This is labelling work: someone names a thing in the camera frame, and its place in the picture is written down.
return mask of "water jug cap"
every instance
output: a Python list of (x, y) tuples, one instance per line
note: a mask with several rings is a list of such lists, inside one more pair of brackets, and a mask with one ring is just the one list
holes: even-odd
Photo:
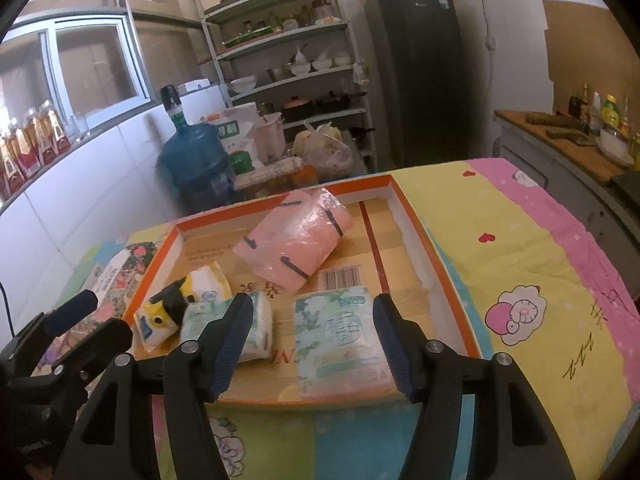
[(182, 101), (180, 101), (180, 96), (178, 95), (178, 91), (173, 85), (162, 87), (160, 89), (160, 97), (166, 111), (169, 111), (172, 108), (175, 108), (182, 104)]

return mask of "blue water jug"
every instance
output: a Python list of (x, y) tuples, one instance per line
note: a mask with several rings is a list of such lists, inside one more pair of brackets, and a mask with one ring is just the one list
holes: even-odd
[(170, 176), (185, 209), (195, 214), (233, 200), (235, 175), (212, 124), (187, 124), (173, 85), (160, 90), (164, 109), (176, 133), (162, 147), (158, 163)]

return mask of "cardboard tray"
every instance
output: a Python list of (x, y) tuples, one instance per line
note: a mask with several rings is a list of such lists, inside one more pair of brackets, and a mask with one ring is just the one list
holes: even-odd
[[(354, 218), (336, 250), (298, 294), (318, 289), (322, 270), (357, 266), (362, 285), (374, 298), (390, 292), (402, 315), (417, 322), (429, 338), (446, 342), (457, 352), (476, 356), (474, 336), (444, 264), (407, 198), (390, 175), (347, 180), (325, 186)], [(133, 313), (169, 283), (212, 260), (227, 276), (233, 293), (263, 290), (273, 309), (273, 350), (267, 360), (240, 364), (231, 386), (218, 402), (251, 406), (317, 406), (378, 402), (398, 398), (393, 390), (359, 391), (350, 396), (302, 397), (295, 355), (294, 297), (256, 276), (232, 252), (284, 195), (219, 208), (174, 224), (151, 261), (124, 315), (136, 332)], [(153, 354), (134, 343), (137, 359), (170, 352), (175, 335)]]

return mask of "red heart print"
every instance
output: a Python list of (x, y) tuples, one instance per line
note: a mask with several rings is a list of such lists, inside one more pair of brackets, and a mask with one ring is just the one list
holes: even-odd
[(481, 244), (485, 244), (487, 242), (495, 242), (495, 236), (489, 233), (484, 233), (481, 237), (478, 238), (478, 241)]

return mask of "metal screw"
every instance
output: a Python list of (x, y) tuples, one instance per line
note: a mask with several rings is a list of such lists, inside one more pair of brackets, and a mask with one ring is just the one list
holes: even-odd
[(495, 360), (498, 361), (498, 364), (502, 366), (509, 366), (513, 363), (513, 358), (509, 354), (505, 354), (504, 352), (498, 352), (495, 355)]
[(437, 339), (429, 339), (427, 341), (427, 350), (434, 354), (439, 354), (444, 350), (444, 343), (442, 341), (438, 341)]
[(185, 341), (180, 347), (185, 354), (193, 354), (198, 351), (198, 348), (200, 348), (200, 345), (198, 345), (198, 342), (193, 339)]
[(120, 354), (115, 359), (116, 366), (127, 366), (131, 361), (131, 356), (129, 354)]

